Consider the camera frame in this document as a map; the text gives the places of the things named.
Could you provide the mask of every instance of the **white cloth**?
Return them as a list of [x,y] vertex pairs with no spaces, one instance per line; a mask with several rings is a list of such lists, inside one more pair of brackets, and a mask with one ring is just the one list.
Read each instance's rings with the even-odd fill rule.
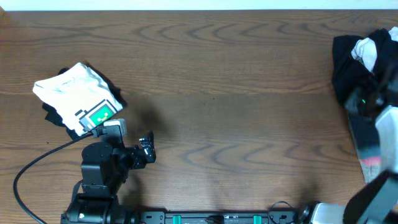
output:
[[61,75],[35,82],[33,92],[53,106],[65,126],[79,136],[123,109],[108,84],[82,63]]
[[[398,41],[398,27],[393,27],[389,33],[391,40]],[[361,62],[369,72],[372,72],[377,59],[376,44],[369,37],[358,40],[354,49],[351,51],[351,55],[353,59]]]

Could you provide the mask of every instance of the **wood grain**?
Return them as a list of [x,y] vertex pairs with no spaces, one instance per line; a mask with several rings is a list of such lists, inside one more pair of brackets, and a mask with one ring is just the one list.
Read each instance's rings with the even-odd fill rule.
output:
[[[363,186],[330,84],[333,37],[398,24],[396,11],[8,12],[0,23],[0,217],[32,223],[12,181],[69,140],[44,120],[35,81],[89,62],[122,89],[126,144],[155,132],[157,161],[119,191],[126,205],[265,210],[346,203]],[[86,139],[29,169],[19,191],[59,223]]]

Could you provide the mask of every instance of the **table surface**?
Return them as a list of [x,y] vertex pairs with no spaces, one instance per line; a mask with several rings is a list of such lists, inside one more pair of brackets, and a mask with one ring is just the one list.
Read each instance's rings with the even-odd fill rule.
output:
[[[35,81],[88,62],[122,89],[126,145],[152,129],[157,160],[130,171],[121,203],[167,210],[266,210],[346,203],[363,185],[330,83],[333,37],[398,24],[397,11],[4,12],[0,20],[0,222],[30,223],[12,181],[70,140],[44,120]],[[59,223],[81,179],[85,139],[19,181]]]

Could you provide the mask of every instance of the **green screen graphic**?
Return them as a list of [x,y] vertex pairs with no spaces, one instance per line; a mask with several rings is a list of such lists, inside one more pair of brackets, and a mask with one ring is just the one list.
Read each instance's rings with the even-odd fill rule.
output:
[[101,124],[106,121],[110,117],[112,117],[114,113],[108,105],[102,106],[97,112],[93,113],[90,116],[91,121],[95,124],[95,126]]

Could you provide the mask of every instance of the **white wall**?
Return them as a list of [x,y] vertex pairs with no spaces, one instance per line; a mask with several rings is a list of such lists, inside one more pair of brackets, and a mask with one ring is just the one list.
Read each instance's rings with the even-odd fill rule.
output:
[[398,9],[398,0],[0,0],[6,11]]

